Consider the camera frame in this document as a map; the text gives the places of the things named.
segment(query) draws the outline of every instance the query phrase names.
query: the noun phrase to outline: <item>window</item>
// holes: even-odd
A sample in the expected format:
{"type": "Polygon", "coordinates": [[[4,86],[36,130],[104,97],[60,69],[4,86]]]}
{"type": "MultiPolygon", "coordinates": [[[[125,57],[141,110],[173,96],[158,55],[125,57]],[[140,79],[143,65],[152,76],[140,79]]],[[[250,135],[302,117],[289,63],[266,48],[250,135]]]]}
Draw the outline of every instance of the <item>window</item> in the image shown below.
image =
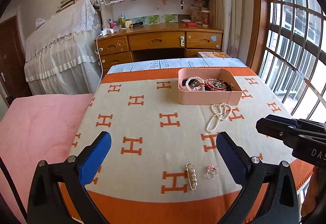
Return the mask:
{"type": "Polygon", "coordinates": [[[271,0],[259,77],[294,118],[326,122],[326,16],[317,0],[271,0]]]}

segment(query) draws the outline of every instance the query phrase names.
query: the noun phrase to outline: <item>pink blanket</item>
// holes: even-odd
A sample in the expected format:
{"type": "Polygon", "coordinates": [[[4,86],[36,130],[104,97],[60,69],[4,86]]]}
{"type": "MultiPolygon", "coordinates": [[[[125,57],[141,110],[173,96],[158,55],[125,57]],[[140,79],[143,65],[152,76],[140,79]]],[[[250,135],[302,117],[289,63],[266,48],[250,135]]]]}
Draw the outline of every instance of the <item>pink blanket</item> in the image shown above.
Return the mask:
{"type": "MultiPolygon", "coordinates": [[[[38,161],[63,162],[93,94],[49,94],[18,98],[0,122],[0,156],[27,210],[38,161]]],[[[21,223],[26,223],[0,171],[0,193],[21,223]]]]}

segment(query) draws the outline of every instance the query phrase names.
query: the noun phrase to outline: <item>bedsheet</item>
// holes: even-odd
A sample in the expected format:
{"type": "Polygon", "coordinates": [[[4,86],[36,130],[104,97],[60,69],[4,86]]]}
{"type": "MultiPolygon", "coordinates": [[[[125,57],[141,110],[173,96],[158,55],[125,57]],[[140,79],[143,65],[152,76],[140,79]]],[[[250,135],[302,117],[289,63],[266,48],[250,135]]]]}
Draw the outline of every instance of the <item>bedsheet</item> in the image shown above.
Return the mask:
{"type": "MultiPolygon", "coordinates": [[[[27,210],[37,163],[63,162],[93,94],[49,94],[17,98],[0,122],[0,156],[27,210]]],[[[0,193],[21,223],[26,223],[0,170],[0,193]]]]}
{"type": "MultiPolygon", "coordinates": [[[[297,189],[311,175],[312,165],[295,159],[281,141],[255,129],[257,120],[268,114],[291,117],[275,94],[249,68],[223,68],[235,76],[243,94],[213,133],[205,131],[212,115],[209,106],[178,103],[179,68],[131,69],[104,77],[69,154],[78,155],[101,131],[111,134],[112,147],[92,183],[85,186],[110,223],[216,224],[241,189],[217,151],[221,131],[249,156],[272,164],[287,160],[297,189]],[[188,183],[187,163],[196,170],[195,191],[188,183]],[[210,164],[220,168],[213,179],[206,177],[210,164]]],[[[255,216],[263,194],[247,221],[255,216]]],[[[66,203],[71,215],[79,218],[71,202],[66,203]]]]}

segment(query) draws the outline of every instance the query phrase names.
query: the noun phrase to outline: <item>white cable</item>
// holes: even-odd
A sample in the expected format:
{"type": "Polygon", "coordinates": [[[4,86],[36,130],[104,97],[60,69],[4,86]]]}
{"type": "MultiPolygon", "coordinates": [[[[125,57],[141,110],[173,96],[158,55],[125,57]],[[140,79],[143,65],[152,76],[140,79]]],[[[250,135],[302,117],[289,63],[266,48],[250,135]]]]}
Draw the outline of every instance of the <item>white cable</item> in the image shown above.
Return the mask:
{"type": "Polygon", "coordinates": [[[98,56],[99,56],[99,58],[100,58],[100,65],[101,65],[101,69],[102,69],[102,74],[101,74],[101,78],[100,78],[100,82],[98,83],[98,85],[97,85],[97,88],[96,88],[96,90],[98,89],[98,87],[100,86],[100,84],[101,84],[101,81],[102,81],[102,77],[103,77],[103,65],[102,65],[102,61],[101,61],[101,57],[100,57],[100,52],[99,52],[99,50],[98,50],[98,45],[97,45],[97,39],[99,38],[99,36],[101,36],[102,35],[102,33],[101,34],[99,34],[98,36],[97,36],[97,38],[96,38],[96,47],[97,47],[97,53],[98,53],[98,56]]]}

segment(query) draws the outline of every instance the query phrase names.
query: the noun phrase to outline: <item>pearl bracelet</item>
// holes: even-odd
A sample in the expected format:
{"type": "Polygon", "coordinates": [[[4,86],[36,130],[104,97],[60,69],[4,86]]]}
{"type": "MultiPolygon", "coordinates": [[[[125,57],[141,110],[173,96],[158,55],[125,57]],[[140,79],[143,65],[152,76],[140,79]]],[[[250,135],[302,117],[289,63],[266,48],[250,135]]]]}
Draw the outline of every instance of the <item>pearl bracelet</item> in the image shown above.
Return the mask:
{"type": "Polygon", "coordinates": [[[200,77],[190,77],[186,83],[185,83],[185,87],[187,88],[188,91],[190,92],[194,92],[194,91],[199,91],[199,90],[205,90],[205,86],[204,85],[201,85],[201,86],[197,86],[197,87],[194,87],[193,89],[191,89],[189,87],[189,82],[192,80],[192,79],[196,79],[198,81],[200,81],[200,83],[204,83],[204,80],[200,77]]]}

